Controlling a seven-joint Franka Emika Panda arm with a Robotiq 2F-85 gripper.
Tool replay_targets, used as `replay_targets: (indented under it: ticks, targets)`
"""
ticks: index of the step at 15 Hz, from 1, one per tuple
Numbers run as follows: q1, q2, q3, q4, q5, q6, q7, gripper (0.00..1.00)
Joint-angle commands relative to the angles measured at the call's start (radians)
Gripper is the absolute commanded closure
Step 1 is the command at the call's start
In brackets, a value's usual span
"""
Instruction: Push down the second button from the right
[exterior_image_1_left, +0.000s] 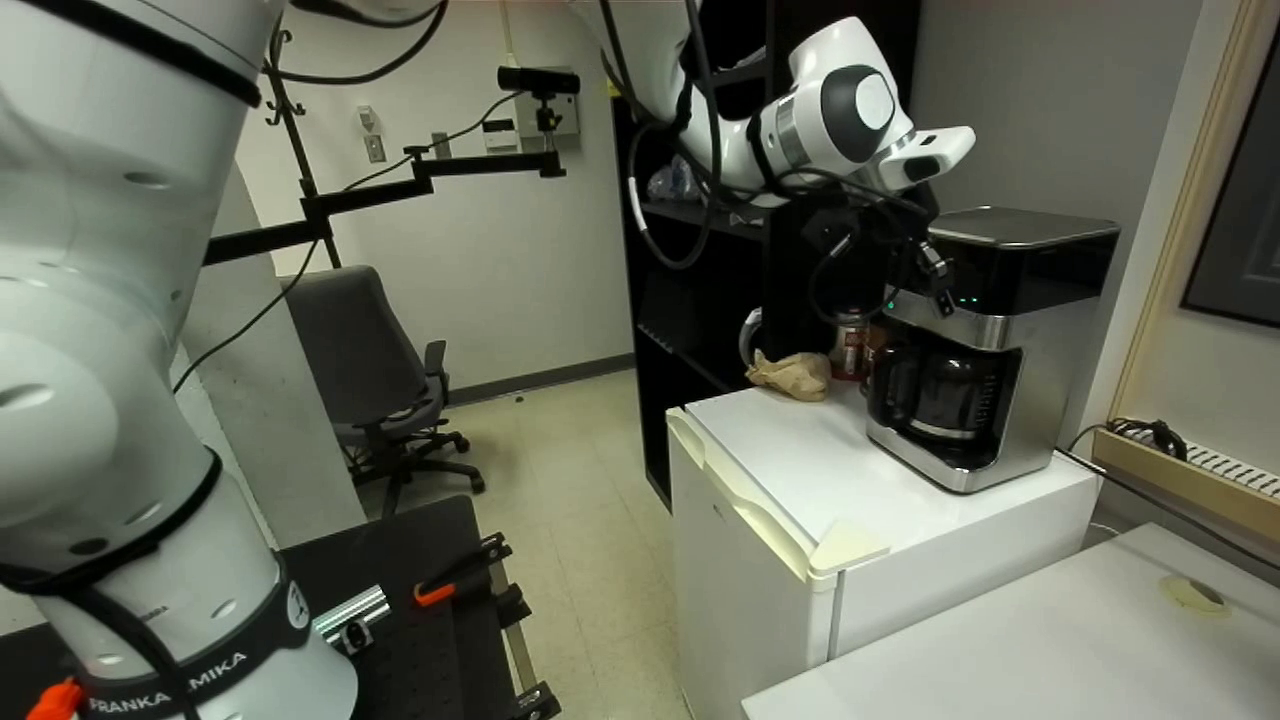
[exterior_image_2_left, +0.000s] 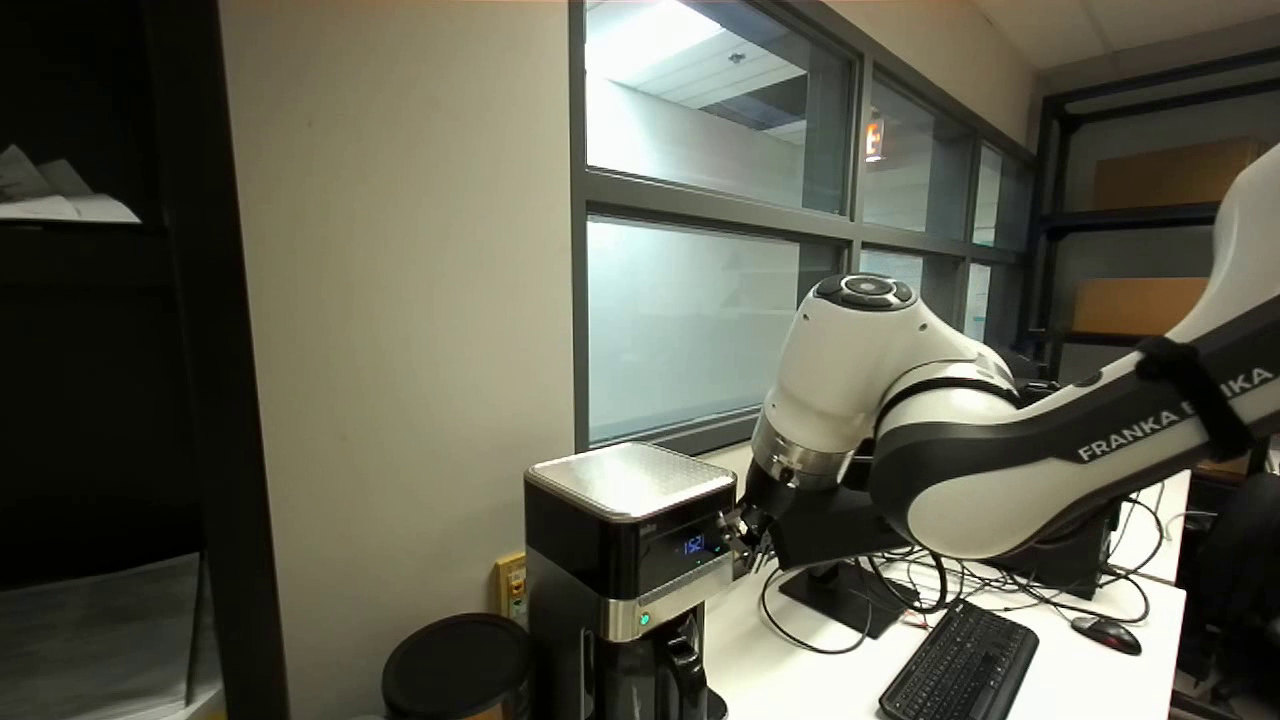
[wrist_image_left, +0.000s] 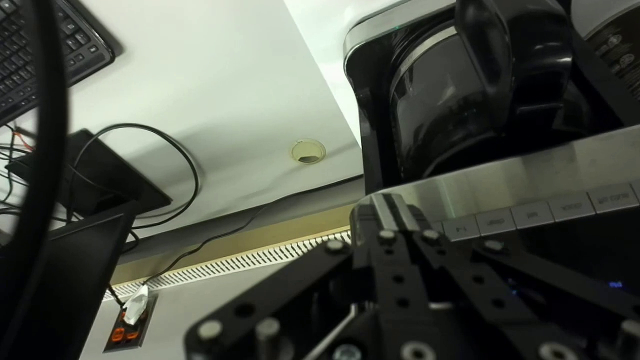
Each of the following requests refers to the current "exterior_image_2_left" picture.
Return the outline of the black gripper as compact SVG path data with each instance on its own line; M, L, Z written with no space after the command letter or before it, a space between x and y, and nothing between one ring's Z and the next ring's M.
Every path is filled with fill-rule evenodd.
M736 555L754 566L773 549L773 529L793 507L798 488L750 462L745 493L736 500Z

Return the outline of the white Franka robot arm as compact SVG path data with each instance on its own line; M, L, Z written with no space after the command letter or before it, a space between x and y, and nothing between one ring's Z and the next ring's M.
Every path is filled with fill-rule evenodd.
M1010 555L1280 425L1280 146L1226 190L1205 297L1163 336L1039 400L909 282L802 300L754 429L741 541L788 562L924 544Z

